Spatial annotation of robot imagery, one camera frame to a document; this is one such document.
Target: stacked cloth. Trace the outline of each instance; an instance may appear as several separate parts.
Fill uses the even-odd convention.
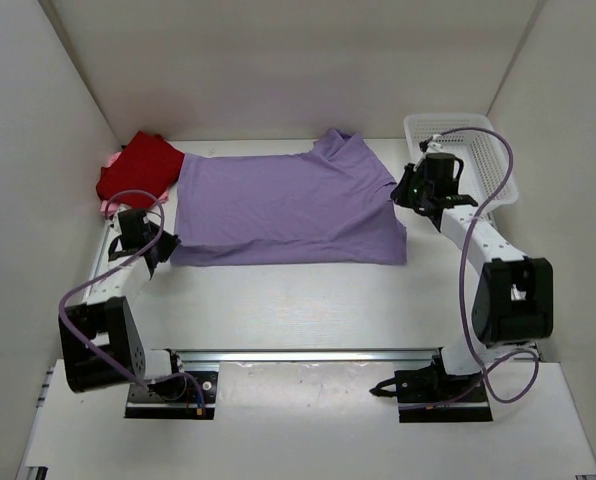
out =
[[[358,134],[329,130],[297,155],[185,154],[174,265],[405,263],[396,182]]]

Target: white table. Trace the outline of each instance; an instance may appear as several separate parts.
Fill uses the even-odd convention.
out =
[[[402,140],[367,142],[400,179]],[[308,140],[175,142],[205,156],[293,153]],[[175,191],[165,205],[173,231]],[[176,349],[439,347],[460,334],[458,249],[399,209],[407,266],[159,266],[132,311],[145,346]],[[468,298],[477,278],[469,271]],[[399,424],[394,400],[367,390],[391,363],[223,362],[213,421],[128,420],[127,387],[75,395],[58,362],[25,460],[47,479],[574,479],[596,464],[557,364],[534,390],[492,405],[493,423]],[[503,396],[532,365],[494,375]]]

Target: white plastic basket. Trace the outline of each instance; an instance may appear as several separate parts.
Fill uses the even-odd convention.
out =
[[[436,133],[457,127],[481,127],[493,130],[484,115],[471,113],[437,113],[409,115],[405,118],[405,135],[411,161],[417,163],[423,153],[418,144]],[[507,153],[500,142],[483,132],[458,132],[440,137],[437,142],[442,151],[453,153],[465,162],[460,181],[460,193],[471,195],[482,203],[500,185],[507,171]],[[500,205],[518,200],[518,187],[512,174],[505,188],[483,213]]]

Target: red cloth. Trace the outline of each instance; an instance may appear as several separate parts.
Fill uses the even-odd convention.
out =
[[[96,192],[109,200],[123,190],[139,189],[159,197],[178,180],[185,154],[169,145],[159,135],[138,132],[109,168],[100,169]],[[149,208],[153,201],[140,194],[120,197],[117,203],[134,208]]]

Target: purple towel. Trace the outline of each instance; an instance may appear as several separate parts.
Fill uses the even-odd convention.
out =
[[[395,186],[358,134],[329,130],[297,155],[186,154],[174,265],[405,263]]]

